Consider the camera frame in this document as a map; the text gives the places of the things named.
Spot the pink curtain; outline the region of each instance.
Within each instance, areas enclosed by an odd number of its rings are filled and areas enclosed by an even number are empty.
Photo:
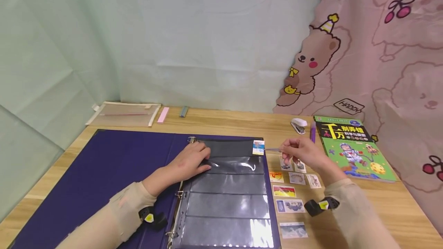
[[[322,0],[275,113],[358,118],[443,234],[443,0]]]

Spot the plastic pocket strip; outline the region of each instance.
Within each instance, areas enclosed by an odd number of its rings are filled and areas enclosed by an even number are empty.
[[[212,169],[183,184],[173,249],[273,248],[262,156],[250,141],[203,140]]]

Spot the party hat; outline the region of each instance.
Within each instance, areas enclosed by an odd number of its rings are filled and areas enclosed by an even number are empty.
[[[323,23],[322,25],[320,25],[319,28],[321,30],[328,32],[328,33],[331,33],[333,26],[336,22],[338,22],[338,14],[336,14],[336,13],[330,14],[328,16],[328,20],[325,23]]]

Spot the book cover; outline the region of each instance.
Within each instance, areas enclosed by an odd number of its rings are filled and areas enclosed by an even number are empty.
[[[358,119],[314,116],[329,158],[349,177],[396,181],[392,168]]]

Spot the forearm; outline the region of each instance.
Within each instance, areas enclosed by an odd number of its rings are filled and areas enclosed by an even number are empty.
[[[320,175],[325,187],[348,178],[346,174],[341,171],[340,167],[326,155],[319,159],[321,159],[321,163],[317,168],[314,168],[314,170]]]
[[[332,213],[350,249],[400,248],[361,188],[350,179],[328,185],[325,196],[340,202]]]
[[[160,180],[160,174],[161,171],[153,173],[143,182],[132,183],[117,193],[107,205],[69,234],[57,249],[114,249],[128,240],[141,224],[138,212],[153,206],[157,195],[163,191],[166,183]]]

